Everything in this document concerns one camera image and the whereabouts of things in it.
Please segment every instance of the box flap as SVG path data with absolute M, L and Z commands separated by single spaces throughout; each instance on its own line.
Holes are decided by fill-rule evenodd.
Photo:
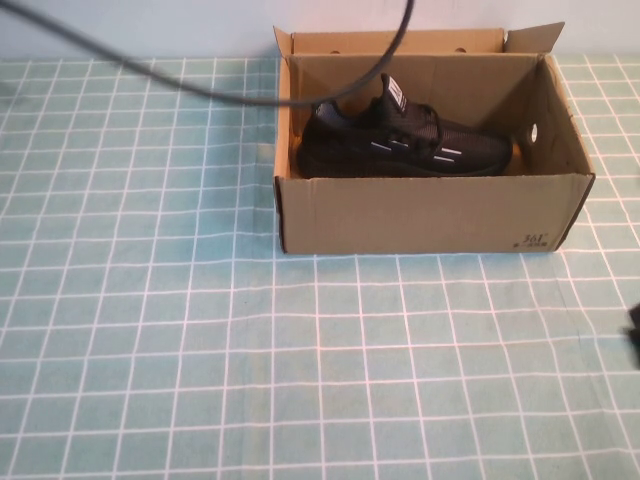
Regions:
M 564 22 L 510 30 L 504 45 L 506 53 L 549 53 L 553 50 Z
M 273 27 L 273 33 L 276 36 L 276 43 L 280 50 L 282 58 L 287 58 L 293 53 L 293 38 L 287 32 L 280 30 L 278 27 Z
M 296 54 L 381 54 L 396 32 L 294 33 Z M 280 45 L 280 51 L 286 51 Z M 504 41 L 501 28 L 475 30 L 432 30 L 407 32 L 398 53 L 500 53 Z

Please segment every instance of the shoe tongue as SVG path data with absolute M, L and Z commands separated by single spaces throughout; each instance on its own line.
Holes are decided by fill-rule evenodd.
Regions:
M 407 97 L 402 93 L 402 89 L 398 86 L 396 81 L 386 73 L 382 74 L 382 104 L 385 110 L 393 108 L 396 112 L 404 115 L 407 110 Z

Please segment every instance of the white grid line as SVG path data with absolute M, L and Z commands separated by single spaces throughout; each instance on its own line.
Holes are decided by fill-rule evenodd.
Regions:
M 89 64 L 88 71 L 91 70 L 91 66 L 92 65 L 93 65 L 93 61 Z M 115 89 L 117 87 L 117 84 L 118 84 L 118 80 L 116 80 L 116 82 L 114 84 L 114 87 L 113 87 L 114 92 L 115 92 Z M 111 97 L 111 99 L 109 101 L 109 105 L 112 105 L 114 96 Z M 100 144 L 102 144 L 103 140 L 104 140 L 104 132 L 102 132 L 100 134 Z M 89 198 L 89 193 L 90 193 L 90 185 L 91 185 L 91 181 L 92 181 L 92 179 L 93 179 L 93 177 L 95 175 L 95 167 L 96 167 L 97 163 L 98 163 L 98 155 L 96 153 L 96 155 L 94 156 L 94 159 L 93 159 L 93 167 L 92 167 L 91 173 L 89 174 L 89 181 L 87 182 L 86 189 L 85 189 L 85 192 L 84 192 L 84 195 L 83 195 L 83 198 L 82 198 L 82 206 L 80 207 L 80 212 L 83 212 L 85 210 L 85 208 L 86 208 L 87 200 Z M 75 240 L 77 239 L 79 228 L 80 228 L 80 218 L 78 218 L 78 221 L 76 222 L 76 225 L 75 225 L 75 229 L 74 229 L 74 232 L 73 232 L 73 239 L 72 239 L 72 242 L 71 242 L 71 248 L 69 249 L 69 257 L 67 259 L 67 269 L 65 270 L 65 273 L 63 273 L 63 277 L 65 277 L 66 276 L 66 272 L 68 272 L 68 265 L 69 265 L 69 262 L 71 260 L 71 256 L 73 254 L 73 252 L 72 252 L 73 244 L 74 244 Z M 62 287 L 64 285 L 64 281 L 63 280 L 64 280 L 64 278 L 61 279 L 61 281 L 60 281 L 60 290 L 58 292 L 58 295 L 56 296 L 54 309 L 52 310 L 52 313 L 51 313 L 52 322 L 53 322 L 53 319 L 55 318 L 54 317 L 55 316 L 55 312 L 56 312 L 56 309 L 58 307 L 58 304 L 59 304 L 59 301 L 60 301 L 60 298 L 61 298 Z M 105 275 L 105 278 L 103 279 L 103 285 L 102 285 L 102 289 L 103 290 L 105 288 L 106 282 L 107 282 L 107 276 Z M 89 338 L 89 347 L 87 349 L 87 352 L 89 352 L 91 350 L 91 346 L 93 345 L 93 341 L 95 339 L 95 332 L 96 332 L 95 326 L 98 323 L 98 315 L 100 313 L 100 304 L 101 303 L 102 303 L 102 297 L 101 297 L 100 301 L 98 302 L 98 308 L 96 309 L 96 314 L 95 314 L 94 321 L 93 321 L 93 329 L 91 331 L 91 336 Z M 89 369 L 89 358 L 85 357 L 84 361 L 83 361 L 83 365 L 82 365 L 82 374 L 81 374 L 81 377 L 80 377 L 79 391 L 82 391 L 83 388 L 84 388 L 84 382 L 86 381 L 86 376 L 87 376 L 88 369 Z M 69 426 L 69 432 L 70 433 L 73 433 L 73 431 L 75 429 L 75 425 L 76 425 L 76 422 L 77 422 L 77 419 L 78 419 L 78 413 L 80 411 L 80 400 L 81 400 L 81 396 L 78 396 L 76 398 L 76 401 L 74 402 L 73 413 L 72 413 L 72 416 L 71 416 L 71 424 Z M 72 435 L 69 435 L 69 438 L 67 439 L 67 442 L 66 442 L 66 445 L 65 445 L 64 456 L 62 458 L 62 464 L 61 464 L 61 467 L 60 467 L 60 479 L 62 479 L 64 477 L 65 473 L 66 473 L 67 463 L 68 463 L 68 460 L 69 460 L 69 454 L 70 454 L 70 451 L 71 451 L 71 441 L 72 441 Z
M 216 78 L 216 67 L 217 67 L 217 61 L 214 60 L 213 62 L 213 76 L 211 78 L 211 88 L 213 89 L 215 87 L 215 78 Z M 211 104 L 209 105 L 209 112 L 207 114 L 207 126 L 211 125 Z M 209 131 L 207 130 L 207 134 L 205 136 L 205 145 L 207 145 L 209 143 Z M 206 150 L 205 153 L 202 157 L 202 174 L 201 174 L 201 178 L 200 178 L 200 194 L 198 196 L 198 210 L 200 210 L 200 207 L 202 206 L 202 191 L 203 191 L 203 185 L 204 185 L 204 172 L 205 172 L 205 166 L 207 163 L 207 154 L 206 154 Z M 196 214 L 196 225 L 195 225 L 195 231 L 198 232 L 200 228 L 200 214 Z M 184 344 L 185 344 L 185 338 L 187 336 L 187 326 L 188 326 L 188 318 L 189 318 L 189 306 L 190 306 L 190 300 L 191 300 L 191 288 L 193 285 L 193 270 L 194 270 L 194 266 L 195 266 L 195 259 L 196 259 L 196 244 L 194 243 L 193 245 L 193 251 L 191 253 L 191 268 L 189 269 L 189 285 L 187 287 L 187 299 L 186 299 L 186 305 L 185 305 L 185 311 L 184 311 L 184 319 L 182 320 L 182 332 L 181 332 L 181 338 L 180 338 L 180 350 L 178 352 L 178 373 L 176 375 L 176 383 L 175 383 L 175 393 L 173 395 L 173 407 L 171 410 L 171 433 L 169 435 L 169 444 L 167 446 L 167 459 L 166 459 L 166 463 L 165 463 L 165 469 L 166 469 L 166 473 L 164 475 L 165 480 L 169 480 L 169 469 L 171 467 L 171 455 L 173 452 L 173 437 L 175 435 L 175 429 L 176 429 L 176 416 L 177 416 L 177 412 L 178 412 L 178 401 L 179 401 L 179 388 L 180 388 L 180 380 L 181 380 L 181 375 L 182 375 L 182 359 L 183 359 L 183 353 L 184 353 Z
M 180 74 L 180 79 L 181 80 L 182 80 L 182 76 L 184 75 L 185 66 L 186 66 L 186 61 L 183 60 L 183 62 L 182 62 L 182 70 L 181 70 L 181 74 Z M 149 88 L 150 88 L 150 81 L 147 84 L 147 92 L 148 92 Z M 145 103 L 147 102 L 147 100 L 148 100 L 148 95 L 145 96 Z M 176 119 L 178 118 L 178 107 L 177 106 L 176 106 L 176 109 L 175 109 L 173 115 L 174 115 L 173 116 L 173 121 L 174 121 L 174 125 L 175 125 Z M 140 129 L 138 128 L 138 129 L 136 129 L 136 144 L 138 142 L 139 135 L 140 135 Z M 171 147 L 172 146 L 173 146 L 173 130 L 171 131 L 171 137 L 170 137 L 170 140 L 169 140 L 169 147 L 168 147 L 169 148 L 169 152 L 171 152 Z M 165 172 L 164 172 L 163 192 L 160 194 L 160 204 L 161 205 L 163 203 L 164 194 L 165 194 L 164 188 L 166 188 L 167 179 L 169 178 L 168 167 L 169 167 L 169 162 L 167 161 L 167 165 L 166 165 Z M 161 217 L 160 217 L 160 215 L 158 215 L 158 218 L 156 220 L 156 225 L 155 225 L 153 243 L 151 245 L 151 257 L 150 258 L 152 258 L 152 259 L 153 259 L 154 255 L 155 255 L 156 247 L 157 247 L 157 244 L 158 244 L 157 240 L 158 240 L 158 230 L 160 229 L 160 219 L 161 219 Z M 151 268 L 149 268 L 148 271 L 147 271 L 146 285 L 145 285 L 145 289 L 144 289 L 145 292 L 149 291 L 149 286 L 151 284 L 151 271 L 152 271 Z M 143 296 L 143 298 L 142 298 L 142 311 L 140 313 L 140 317 L 139 317 L 138 323 L 137 323 L 136 336 L 135 336 L 135 341 L 134 341 L 134 346 L 133 346 L 133 351 L 134 352 L 137 351 L 139 346 L 140 346 L 140 337 L 141 337 L 141 334 L 142 334 L 143 318 L 144 318 L 144 314 L 145 314 L 145 311 L 146 311 L 146 308 L 147 308 L 147 300 L 148 300 L 148 296 L 145 294 Z M 124 426 L 125 426 L 125 422 L 126 422 L 126 417 L 128 415 L 129 400 L 131 398 L 131 395 L 130 395 L 129 392 L 132 390 L 132 386 L 133 386 L 133 378 L 134 378 L 135 371 L 136 371 L 136 366 L 137 366 L 136 363 L 137 363 L 136 361 L 131 362 L 131 365 L 129 367 L 129 378 L 127 380 L 127 394 L 125 395 L 125 398 L 124 398 L 124 407 L 123 407 L 123 414 L 122 414 L 122 420 L 121 420 L 122 423 L 120 425 L 120 433 L 118 434 L 118 443 L 116 445 L 116 454 L 115 454 L 115 458 L 114 458 L 114 461 L 113 461 L 113 472 L 112 472 L 113 480 L 116 479 L 116 475 L 118 473 L 117 470 L 118 470 L 118 464 L 119 464 L 119 461 L 120 461 L 120 455 L 121 455 L 121 452 L 122 452 L 122 441 L 123 441 L 123 437 L 124 437 Z M 169 462 L 170 459 L 171 459 L 170 452 L 167 452 L 166 461 Z
M 529 270 L 527 269 L 527 262 L 524 261 L 524 256 L 522 254 L 519 254 L 520 256 L 520 261 L 522 263 L 522 268 L 524 269 L 524 273 L 527 276 L 527 278 L 529 277 Z M 533 285 L 531 283 L 529 283 L 529 290 L 531 292 L 531 298 L 533 299 L 533 303 L 536 306 L 536 308 L 538 307 L 538 300 L 536 298 L 536 294 L 535 291 L 533 289 Z M 558 363 L 558 354 L 556 352 L 556 346 L 554 345 L 553 339 L 551 337 L 551 335 L 549 334 L 549 327 L 547 326 L 547 319 L 544 317 L 544 314 L 542 313 L 541 310 L 538 309 L 538 317 L 540 318 L 540 321 L 542 322 L 542 327 L 544 328 L 544 333 L 545 333 L 545 337 L 549 343 L 549 345 L 551 346 L 551 355 L 553 355 L 553 364 L 556 370 L 556 373 L 558 373 L 558 384 L 560 386 L 560 393 L 562 395 L 562 402 L 564 403 L 564 408 L 566 410 L 567 416 L 569 417 L 569 422 L 571 423 L 571 429 L 573 430 L 573 435 L 576 439 L 576 445 L 578 445 L 578 451 L 580 452 L 581 456 L 582 456 L 582 464 L 584 465 L 585 471 L 587 472 L 587 476 L 589 478 L 589 480 L 593 479 L 593 476 L 591 474 L 591 469 L 589 468 L 589 462 L 587 461 L 586 457 L 584 456 L 584 449 L 582 447 L 582 440 L 580 439 L 580 435 L 578 434 L 578 429 L 576 428 L 576 423 L 573 419 L 573 415 L 571 412 L 571 408 L 569 407 L 569 401 L 567 399 L 567 393 L 565 391 L 564 388 L 564 383 L 562 382 L 562 379 L 560 377 L 560 364 Z
M 56 67 L 56 73 L 55 73 L 54 76 L 58 75 L 58 72 L 60 71 L 61 63 L 62 63 L 61 61 L 58 62 L 58 65 Z M 82 95 L 78 96 L 78 100 L 77 100 L 76 104 L 80 103 L 80 98 L 81 97 L 82 97 Z M 48 102 L 48 100 L 49 100 L 49 97 L 46 97 L 45 98 L 45 105 Z M 36 125 L 40 122 L 41 118 L 42 118 L 42 116 L 38 117 Z M 34 135 L 31 135 L 31 138 L 29 139 L 29 145 L 31 145 L 31 142 L 33 141 L 33 138 L 34 138 Z M 26 158 L 27 158 L 27 154 L 25 153 L 24 157 L 22 159 L 21 169 L 20 170 L 22 170 L 22 167 L 24 166 L 24 162 L 25 162 Z M 15 191 L 16 185 L 18 184 L 19 180 L 20 180 L 20 171 L 18 172 L 18 174 L 16 175 L 16 178 L 14 180 L 14 183 L 13 183 L 13 186 L 12 186 L 12 192 Z M 52 185 L 53 185 L 53 178 L 50 180 L 50 186 L 52 186 Z M 6 212 L 6 209 L 9 206 L 9 203 L 10 202 L 7 201 L 7 204 L 5 205 L 2 213 L 0 214 L 0 221 L 4 217 L 4 213 Z M 36 220 L 36 227 L 33 230 L 33 235 L 31 236 L 31 242 L 30 242 L 29 248 L 27 250 L 27 256 L 26 256 L 26 259 L 25 259 L 25 263 L 28 263 L 29 259 L 31 258 L 31 254 L 33 252 L 33 247 L 35 245 L 36 233 L 37 233 L 37 231 L 38 231 L 38 229 L 40 227 L 40 221 L 42 219 L 42 214 L 43 214 L 44 209 L 45 209 L 45 204 L 46 204 L 46 202 L 44 202 L 42 204 L 42 207 L 41 207 L 41 210 L 40 210 L 40 216 Z M 23 282 L 24 282 L 25 273 L 26 272 L 21 272 L 20 273 L 20 278 L 19 278 L 18 284 L 16 286 L 15 295 L 14 295 L 13 299 L 11 300 L 11 304 L 9 305 L 9 311 L 7 312 L 7 321 L 11 318 L 11 316 L 12 316 L 12 314 L 14 312 L 14 308 L 15 308 L 15 304 L 16 304 L 16 298 L 18 296 L 18 293 L 20 292 L 20 289 L 22 288 L 22 285 L 23 285 Z M 59 290 L 61 290 L 61 289 L 62 289 L 62 281 L 60 282 Z M 52 315 L 52 318 L 49 320 L 49 325 L 51 325 L 52 320 L 53 320 L 53 315 Z M 33 376 L 33 381 L 31 383 L 31 391 L 29 393 L 29 398 L 27 399 L 27 404 L 25 405 L 25 410 L 24 410 L 24 414 L 23 414 L 24 416 L 22 417 L 22 422 L 20 423 L 20 433 L 24 433 L 25 427 L 27 425 L 27 418 L 28 418 L 28 416 L 30 414 L 29 410 L 31 408 L 33 397 L 35 396 L 36 384 L 37 384 L 37 381 L 38 381 L 38 376 L 40 375 L 41 359 L 44 356 L 47 339 L 49 337 L 49 331 L 50 330 L 47 330 L 47 333 L 45 334 L 45 339 L 44 339 L 44 341 L 42 343 L 42 346 L 40 347 L 38 361 L 36 362 L 36 370 L 35 370 L 35 373 L 34 373 L 34 376 Z M 0 335 L 0 346 L 4 346 L 4 342 L 6 341 L 6 338 L 7 338 L 6 334 Z M 20 449 L 21 443 L 22 443 L 22 436 L 18 436 L 18 439 L 16 441 L 16 445 L 15 445 L 14 450 L 13 450 L 13 455 L 11 456 L 11 461 L 9 463 L 9 467 L 7 468 L 7 473 L 8 473 L 9 476 L 11 476 L 11 474 L 13 473 L 13 470 L 15 469 L 16 462 L 18 460 L 18 451 Z
M 409 327 L 409 316 L 407 315 L 407 304 L 404 296 L 404 286 L 402 284 L 402 269 L 400 268 L 400 259 L 396 255 L 396 270 L 398 271 L 398 281 L 400 282 L 400 299 L 402 300 L 402 316 L 404 317 L 404 329 L 407 334 L 407 348 L 409 350 L 409 360 L 411 361 L 411 375 L 413 376 L 413 389 L 416 396 L 416 403 L 418 406 L 418 415 L 420 418 L 424 416 L 422 412 L 422 398 L 420 396 L 420 388 L 418 384 L 418 376 L 416 374 L 416 362 L 413 355 L 414 343 L 411 339 L 411 328 Z M 427 465 L 428 478 L 433 477 L 433 471 L 431 469 L 431 458 L 429 456 L 429 445 L 427 444 L 427 434 L 424 428 L 424 422 L 420 422 L 420 435 L 422 435 L 422 449 L 424 450 L 424 458 Z
M 449 301 L 449 294 L 447 293 L 447 287 L 444 284 L 444 269 L 442 268 L 442 260 L 440 259 L 440 255 L 438 255 L 438 270 L 440 271 L 440 279 L 442 280 L 442 289 L 444 290 L 444 298 L 447 305 L 447 313 L 449 314 L 449 323 L 451 326 L 451 335 L 453 337 L 453 343 L 455 344 L 456 350 L 456 358 L 458 359 L 458 368 L 460 369 L 460 378 L 462 380 L 462 391 L 464 392 L 464 399 L 467 405 L 467 410 L 469 412 L 469 421 L 471 423 L 471 432 L 473 434 L 473 442 L 475 444 L 476 452 L 478 454 L 478 464 L 480 467 L 480 474 L 482 479 L 485 480 L 487 478 L 487 474 L 484 469 L 484 462 L 482 461 L 482 451 L 480 450 L 480 441 L 478 439 L 478 430 L 476 428 L 476 422 L 474 420 L 473 408 L 471 407 L 471 399 L 469 398 L 469 389 L 467 388 L 467 380 L 464 374 L 464 367 L 462 365 L 462 356 L 460 355 L 460 348 L 458 347 L 458 340 L 456 336 L 456 326 L 453 321 L 453 314 L 451 313 L 451 302 Z
M 364 325 L 364 312 L 362 309 L 362 287 L 360 286 L 360 265 L 359 265 L 359 256 L 355 255 L 353 261 L 356 265 L 356 282 L 358 284 L 358 313 L 360 317 L 360 335 L 362 340 L 362 345 L 366 345 L 366 337 L 365 337 L 365 325 Z M 369 409 L 369 433 L 371 435 L 371 458 L 373 458 L 373 474 L 375 480 L 380 479 L 380 471 L 379 471 L 379 463 L 378 463 L 378 447 L 376 442 L 376 431 L 374 424 L 374 416 L 373 416 L 373 402 L 371 400 L 371 377 L 369 375 L 369 361 L 367 359 L 367 351 L 362 348 L 362 361 L 364 364 L 364 384 L 367 390 L 367 406 Z
M 509 371 L 509 376 L 511 377 L 511 386 L 513 387 L 513 393 L 516 397 L 516 404 L 518 405 L 518 413 L 520 414 L 520 426 L 522 427 L 522 435 L 524 436 L 524 443 L 527 448 L 527 453 L 529 454 L 529 463 L 531 465 L 531 471 L 533 472 L 533 478 L 538 480 L 538 468 L 536 466 L 536 462 L 533 460 L 533 453 L 531 452 L 531 442 L 529 441 L 529 432 L 527 429 L 527 424 L 524 421 L 522 401 L 520 400 L 520 391 L 518 389 L 518 384 L 516 379 L 513 377 L 513 367 L 511 366 L 511 359 L 509 358 L 509 352 L 507 347 L 502 339 L 502 333 L 500 331 L 500 323 L 498 322 L 498 316 L 493 307 L 493 299 L 491 298 L 491 290 L 489 289 L 489 284 L 487 283 L 487 274 L 484 269 L 484 262 L 482 261 L 482 255 L 478 255 L 478 263 L 480 264 L 480 271 L 482 272 L 482 279 L 485 282 L 485 290 L 487 292 L 487 298 L 489 300 L 489 308 L 491 308 L 491 317 L 493 318 L 493 323 L 496 326 L 496 333 L 498 335 L 498 342 L 502 347 L 502 353 L 504 354 L 504 358 L 507 363 L 507 370 Z
M 244 64 L 244 71 L 246 73 L 247 71 L 247 62 L 245 60 L 245 64 Z M 244 77 L 244 87 L 243 87 L 243 94 L 246 93 L 247 91 L 247 77 Z M 240 130 L 240 143 L 242 143 L 242 136 L 244 134 L 244 119 L 245 119 L 245 113 L 246 113 L 246 106 L 242 106 L 242 129 Z M 237 188 L 237 192 L 236 192 L 236 211 L 235 211 L 235 218 L 233 221 L 233 246 L 232 246 L 232 250 L 231 250 L 231 285 L 234 285 L 234 281 L 235 281 L 235 257 L 236 257 L 236 246 L 237 246 L 237 235 L 236 235 L 236 231 L 238 228 L 238 207 L 240 206 L 240 181 L 241 181 L 241 171 L 240 171 L 240 165 L 243 161 L 243 148 L 242 145 L 240 146 L 240 158 L 239 158 L 239 162 L 238 162 L 238 184 L 236 186 Z M 225 420 L 226 420 L 226 413 L 227 413 L 227 389 L 226 387 L 229 385 L 229 350 L 230 350 L 230 345 L 231 345 L 231 319 L 233 318 L 233 295 L 234 291 L 231 290 L 230 294 L 229 294 L 229 323 L 227 324 L 227 341 L 226 341 L 226 352 L 225 352 L 225 358 L 224 358 L 224 389 L 222 390 L 222 417 L 220 419 L 220 438 L 218 439 L 218 467 L 222 467 L 222 460 L 223 460 L 223 455 L 224 455 L 224 427 L 225 427 Z M 218 475 L 217 475 L 217 479 L 221 480 L 222 477 L 222 472 L 220 470 L 218 470 Z

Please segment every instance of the hole in box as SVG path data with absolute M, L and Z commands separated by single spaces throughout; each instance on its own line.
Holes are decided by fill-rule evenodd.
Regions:
M 534 143 L 536 143 L 536 140 L 538 140 L 538 125 L 536 125 L 535 123 L 531 125 L 531 128 L 529 129 L 527 140 L 529 141 L 530 145 L 533 145 Z

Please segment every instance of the shoe label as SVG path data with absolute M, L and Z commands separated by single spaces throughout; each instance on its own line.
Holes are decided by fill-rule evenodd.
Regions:
M 407 98 L 404 96 L 404 93 L 402 93 L 402 90 L 396 81 L 391 77 L 389 77 L 389 93 L 393 97 L 398 110 L 400 110 L 401 113 L 404 113 L 404 109 L 407 106 Z

